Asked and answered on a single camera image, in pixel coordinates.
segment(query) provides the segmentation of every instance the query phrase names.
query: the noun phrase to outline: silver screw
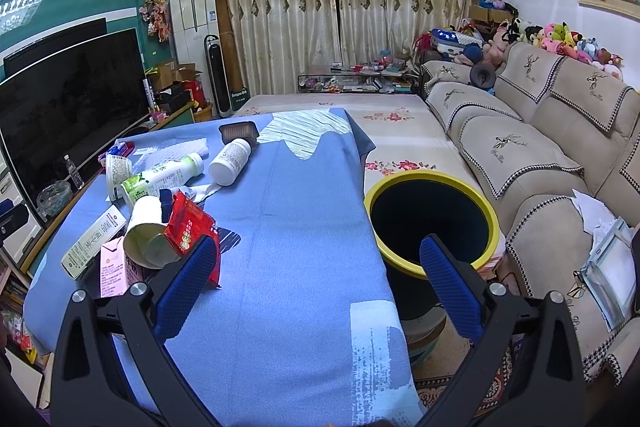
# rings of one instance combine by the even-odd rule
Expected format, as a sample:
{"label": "silver screw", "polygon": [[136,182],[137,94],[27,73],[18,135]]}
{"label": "silver screw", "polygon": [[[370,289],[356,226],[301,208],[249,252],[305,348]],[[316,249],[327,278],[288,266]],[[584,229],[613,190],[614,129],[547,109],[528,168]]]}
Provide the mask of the silver screw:
{"label": "silver screw", "polygon": [[131,292],[132,295],[135,295],[136,297],[138,297],[142,295],[144,292],[146,292],[146,284],[143,282],[136,282],[134,285],[131,286],[129,291]]}
{"label": "silver screw", "polygon": [[559,291],[556,290],[553,290],[551,293],[549,293],[549,298],[556,304],[562,304],[564,302],[564,297]]}
{"label": "silver screw", "polygon": [[506,295],[507,288],[505,288],[504,284],[500,284],[499,282],[492,282],[489,285],[489,291],[492,294],[497,295],[498,297],[502,297],[503,295]]}
{"label": "silver screw", "polygon": [[86,292],[84,290],[76,290],[74,291],[74,294],[71,295],[71,300],[73,302],[82,302],[84,301],[85,297],[86,297]]}

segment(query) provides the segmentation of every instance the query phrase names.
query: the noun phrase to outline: wicker basket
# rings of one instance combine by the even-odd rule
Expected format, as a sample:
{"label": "wicker basket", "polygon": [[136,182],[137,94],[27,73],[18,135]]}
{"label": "wicker basket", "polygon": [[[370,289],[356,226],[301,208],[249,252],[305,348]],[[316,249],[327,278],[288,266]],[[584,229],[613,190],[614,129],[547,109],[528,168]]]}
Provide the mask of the wicker basket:
{"label": "wicker basket", "polygon": [[213,106],[209,104],[203,110],[193,113],[193,121],[197,123],[213,120],[212,109]]}

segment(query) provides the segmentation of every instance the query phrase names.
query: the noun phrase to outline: white drawer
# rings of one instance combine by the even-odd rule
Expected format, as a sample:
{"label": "white drawer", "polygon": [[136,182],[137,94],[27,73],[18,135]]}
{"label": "white drawer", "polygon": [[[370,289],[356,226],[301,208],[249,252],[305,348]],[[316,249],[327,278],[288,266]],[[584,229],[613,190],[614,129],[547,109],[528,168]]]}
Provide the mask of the white drawer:
{"label": "white drawer", "polygon": [[26,250],[27,243],[30,242],[31,238],[36,237],[42,229],[35,216],[31,214],[29,207],[27,207],[27,211],[29,212],[27,224],[4,240],[4,249],[16,264],[20,263],[20,260],[24,257],[25,251],[23,250]]}
{"label": "white drawer", "polygon": [[18,204],[22,201],[22,195],[18,190],[18,185],[15,183],[11,172],[8,172],[2,180],[0,180],[0,201],[10,199],[14,204]]}

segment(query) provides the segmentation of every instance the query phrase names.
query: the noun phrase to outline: blue tablecloth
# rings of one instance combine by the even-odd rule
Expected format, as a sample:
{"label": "blue tablecloth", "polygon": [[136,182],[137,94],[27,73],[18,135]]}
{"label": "blue tablecloth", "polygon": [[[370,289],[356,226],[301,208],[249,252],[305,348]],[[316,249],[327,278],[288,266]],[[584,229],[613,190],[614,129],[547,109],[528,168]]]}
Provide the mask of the blue tablecloth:
{"label": "blue tablecloth", "polygon": [[[329,113],[321,112],[326,120]],[[301,145],[291,135],[300,120],[287,115],[191,124],[133,139],[143,148],[205,137],[208,164],[223,146],[220,124],[253,120],[261,137],[269,137],[236,182],[206,201],[219,227],[241,239],[223,253],[222,288],[203,290],[166,349],[227,427],[343,427],[380,418],[414,425],[424,408],[362,204],[361,159],[373,144],[343,109],[332,108],[346,132],[316,126],[319,136],[308,140],[312,131],[299,126]],[[303,116],[316,118],[312,111]],[[208,181],[205,173],[191,184]],[[48,349],[55,348],[71,293],[85,287],[98,295],[96,270],[76,282],[60,259],[108,208],[105,197],[99,176],[58,230],[25,299],[26,325]],[[140,404],[157,410],[126,344],[117,347]]]}

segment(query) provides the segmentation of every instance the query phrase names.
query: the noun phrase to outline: yellow rim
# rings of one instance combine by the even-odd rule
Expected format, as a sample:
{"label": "yellow rim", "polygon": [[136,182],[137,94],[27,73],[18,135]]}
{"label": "yellow rim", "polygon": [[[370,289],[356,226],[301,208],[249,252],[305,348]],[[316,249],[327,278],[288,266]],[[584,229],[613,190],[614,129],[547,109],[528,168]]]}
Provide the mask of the yellow rim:
{"label": "yellow rim", "polygon": [[[373,185],[370,188],[369,192],[364,198],[364,206],[367,209],[367,216],[369,216],[369,220],[371,220],[371,209],[373,208],[373,204],[378,199],[378,196],[382,194],[384,190],[395,185],[397,183],[401,183],[407,180],[432,180],[436,182],[443,183],[445,185],[449,185],[450,187],[456,188],[463,194],[466,194],[473,202],[480,208],[484,218],[486,219],[487,225],[489,227],[489,241],[486,245],[484,252],[482,255],[478,257],[471,266],[473,266],[476,270],[491,259],[491,256],[494,254],[495,249],[498,247],[498,236],[500,235],[498,227],[498,216],[495,215],[494,208],[489,204],[489,201],[480,194],[475,188],[471,185],[467,185],[462,180],[454,178],[449,174],[445,174],[444,172],[437,171],[426,171],[426,170],[417,170],[417,171],[407,171],[407,172],[396,172],[395,174],[391,174],[390,176],[386,176],[384,179],[380,180],[378,183]],[[411,275],[412,277],[417,277],[418,279],[427,279],[427,275],[422,269],[422,266],[419,264],[411,263],[411,261],[407,261],[403,259],[399,255],[395,254],[391,250],[387,248],[387,246],[380,240],[376,231],[373,231],[373,234],[376,236],[376,243],[378,244],[378,248],[380,249],[380,253],[382,257],[392,266],[398,268],[400,271],[406,273],[407,275]]]}

